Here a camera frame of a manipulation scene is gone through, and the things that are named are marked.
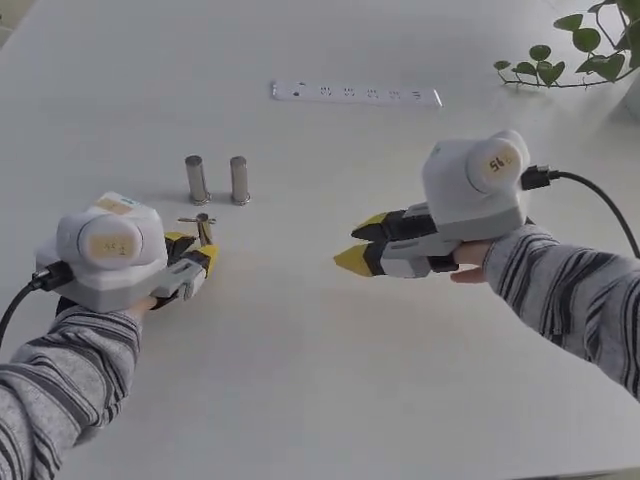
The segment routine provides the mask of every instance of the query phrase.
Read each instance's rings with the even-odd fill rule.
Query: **black cable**
[[[27,295],[35,290],[37,290],[37,287],[34,282],[31,281],[27,285],[25,285],[15,297],[13,297],[13,300],[11,300],[11,303],[5,310],[4,315],[2,315],[2,320],[0,320],[0,347],[2,346],[2,342],[4,341],[4,334],[7,331],[9,321],[11,321],[11,317],[18,308],[18,305],[20,305],[22,300],[24,300]]]
[[[602,190],[599,186],[597,186],[591,180],[587,180],[586,178],[581,177],[580,175],[576,175],[575,173],[562,172],[559,170],[552,170],[549,172],[550,180],[556,180],[558,178],[566,178],[568,180],[573,180],[574,182],[578,182],[584,185],[585,187],[589,188],[593,192],[595,192],[602,200],[604,200],[604,202],[607,204],[607,206],[611,209],[613,214],[618,219],[618,222],[620,223],[622,230],[624,230],[624,234],[626,235],[627,240],[629,241],[629,245],[631,245],[631,250],[633,250],[633,255],[636,258],[640,258],[640,248],[638,247],[638,242],[636,241],[633,235],[633,232],[631,231],[631,227],[629,227],[629,224],[627,223],[627,220],[624,218],[624,215],[622,214],[620,209],[617,207],[615,203],[613,203],[613,200],[611,200],[611,197],[609,197],[609,195],[607,195],[604,192],[604,190]]]
[[[22,290],[11,300],[11,303],[7,307],[0,320],[0,347],[4,341],[4,334],[7,331],[11,317],[15,313],[16,309],[24,300],[27,295],[36,290],[44,290],[50,292],[62,285],[66,285],[73,280],[73,271],[68,264],[63,261],[58,261],[48,265],[42,270],[33,274],[31,281],[25,285]]]

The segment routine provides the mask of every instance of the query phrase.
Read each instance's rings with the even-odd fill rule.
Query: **striped sleeve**
[[[0,478],[51,479],[67,452],[120,412],[141,321],[74,307],[0,365]]]
[[[526,225],[492,245],[484,271],[525,324],[640,400],[640,261]]]

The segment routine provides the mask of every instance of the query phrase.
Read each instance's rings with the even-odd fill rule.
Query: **white table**
[[[636,402],[486,288],[365,280],[331,261],[355,224],[421,201],[438,139],[505,126],[640,225],[637,129],[606,122],[625,85],[516,95],[491,70],[561,39],[545,26],[561,3],[37,4],[0,56],[0,304],[60,215],[104,191],[149,203],[167,228],[198,213],[191,153],[207,161],[222,248],[206,291],[148,322],[125,413],[60,478],[495,480],[640,464]],[[435,87],[445,109],[279,103],[276,78]],[[249,161],[243,208],[225,203],[234,155]],[[580,187],[536,196],[532,215],[628,251]],[[19,309],[4,359],[54,305],[41,293]]]

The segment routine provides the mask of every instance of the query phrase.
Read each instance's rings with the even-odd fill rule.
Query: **hand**
[[[153,297],[145,297],[131,307],[127,312],[133,317],[142,318],[145,313],[156,306],[157,302],[158,300]]]
[[[489,242],[463,243],[453,252],[456,263],[460,265],[474,265],[476,268],[462,270],[451,274],[451,280],[455,283],[484,283],[487,279],[482,271],[484,259],[491,247]]]

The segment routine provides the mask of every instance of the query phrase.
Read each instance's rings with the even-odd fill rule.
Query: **electrical outlet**
[[[329,103],[364,103],[381,106],[422,106],[442,108],[438,92],[433,89],[372,88],[354,85],[282,82],[272,85],[276,100]]]

